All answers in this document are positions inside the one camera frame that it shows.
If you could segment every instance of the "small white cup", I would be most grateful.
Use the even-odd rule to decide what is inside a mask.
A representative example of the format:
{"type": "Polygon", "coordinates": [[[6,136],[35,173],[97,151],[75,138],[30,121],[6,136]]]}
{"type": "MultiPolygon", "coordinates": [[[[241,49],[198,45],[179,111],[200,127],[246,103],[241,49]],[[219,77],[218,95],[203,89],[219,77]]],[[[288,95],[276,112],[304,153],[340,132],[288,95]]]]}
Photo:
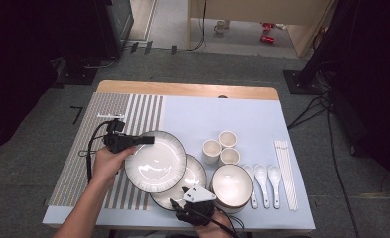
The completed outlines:
{"type": "Polygon", "coordinates": [[[223,131],[219,134],[219,143],[222,148],[232,148],[237,144],[237,136],[231,131],[223,131]]]}
{"type": "Polygon", "coordinates": [[[240,162],[241,156],[240,153],[234,148],[225,148],[221,152],[219,165],[238,165],[240,162]]]}
{"type": "Polygon", "coordinates": [[[215,26],[215,31],[219,34],[223,34],[225,31],[225,21],[217,21],[215,26]]]}
{"type": "Polygon", "coordinates": [[[222,146],[218,141],[207,140],[203,143],[203,160],[207,164],[215,164],[219,160],[222,146]]]}

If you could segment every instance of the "spoon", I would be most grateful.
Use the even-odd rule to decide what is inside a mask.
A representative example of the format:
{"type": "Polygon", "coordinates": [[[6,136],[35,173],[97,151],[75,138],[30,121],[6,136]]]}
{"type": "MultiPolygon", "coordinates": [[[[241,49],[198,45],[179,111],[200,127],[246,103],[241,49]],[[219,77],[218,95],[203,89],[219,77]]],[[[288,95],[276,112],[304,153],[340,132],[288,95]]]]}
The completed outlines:
{"type": "Polygon", "coordinates": [[[276,166],[268,168],[268,177],[274,189],[274,207],[279,208],[279,181],[281,180],[281,170],[276,166]]]}
{"type": "Polygon", "coordinates": [[[259,182],[260,188],[262,189],[263,206],[265,208],[269,208],[268,192],[266,191],[266,180],[268,178],[268,171],[266,170],[266,167],[262,165],[256,165],[254,167],[254,176],[256,177],[256,180],[259,182]]]}
{"type": "MultiPolygon", "coordinates": [[[[254,184],[253,167],[251,167],[249,165],[245,165],[245,166],[243,166],[243,169],[248,172],[248,174],[250,175],[251,181],[254,184]]],[[[256,199],[256,195],[254,194],[254,185],[253,185],[253,192],[251,193],[251,206],[253,207],[253,209],[257,208],[257,199],[256,199]]]]}

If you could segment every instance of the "red object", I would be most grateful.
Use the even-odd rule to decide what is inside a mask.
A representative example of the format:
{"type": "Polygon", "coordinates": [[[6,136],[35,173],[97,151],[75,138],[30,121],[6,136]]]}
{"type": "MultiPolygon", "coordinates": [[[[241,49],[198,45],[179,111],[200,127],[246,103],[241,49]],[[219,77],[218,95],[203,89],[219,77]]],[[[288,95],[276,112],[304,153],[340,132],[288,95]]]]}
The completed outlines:
{"type": "Polygon", "coordinates": [[[260,37],[260,41],[261,42],[267,42],[267,43],[273,43],[275,41],[275,39],[271,38],[271,37],[268,37],[268,36],[265,36],[265,35],[262,35],[260,37]]]}
{"type": "Polygon", "coordinates": [[[273,23],[262,23],[263,31],[269,31],[274,27],[273,23]]]}

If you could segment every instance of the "plate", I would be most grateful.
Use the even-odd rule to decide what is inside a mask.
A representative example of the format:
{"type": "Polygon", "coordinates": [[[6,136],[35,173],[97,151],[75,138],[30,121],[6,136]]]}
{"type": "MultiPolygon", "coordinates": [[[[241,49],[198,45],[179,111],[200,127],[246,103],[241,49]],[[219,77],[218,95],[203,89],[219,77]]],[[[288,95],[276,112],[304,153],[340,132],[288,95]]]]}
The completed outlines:
{"type": "Polygon", "coordinates": [[[187,188],[198,184],[206,188],[207,175],[203,165],[193,156],[187,155],[186,171],[182,179],[170,190],[151,193],[152,199],[161,207],[167,210],[174,210],[170,204],[170,198],[183,207],[186,202],[183,200],[182,187],[187,188]]]}
{"type": "Polygon", "coordinates": [[[149,131],[154,144],[139,145],[134,155],[124,160],[129,180],[140,190],[163,192],[179,182],[186,170],[186,152],[182,143],[164,131],[149,131]]]}

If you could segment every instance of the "gray striped mat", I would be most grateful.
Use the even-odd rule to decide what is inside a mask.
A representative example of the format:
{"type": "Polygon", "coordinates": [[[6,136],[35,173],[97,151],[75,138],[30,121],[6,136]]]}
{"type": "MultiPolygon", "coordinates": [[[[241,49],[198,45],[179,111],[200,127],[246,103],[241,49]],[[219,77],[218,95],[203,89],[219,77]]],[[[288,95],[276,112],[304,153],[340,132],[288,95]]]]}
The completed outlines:
{"type": "MultiPolygon", "coordinates": [[[[85,157],[81,157],[78,153],[87,150],[87,144],[95,128],[107,120],[106,118],[98,118],[98,113],[125,115],[125,133],[127,135],[140,135],[146,131],[158,130],[162,102],[163,96],[158,95],[95,92],[89,102],[49,205],[75,206],[86,189],[85,157]]],[[[105,129],[106,126],[101,127],[97,136],[104,135],[105,129]]],[[[95,140],[92,150],[103,146],[101,139],[95,140]]],[[[148,197],[149,194],[137,189],[129,181],[124,170],[121,170],[116,176],[113,188],[105,196],[103,207],[149,210],[148,197]]]]}

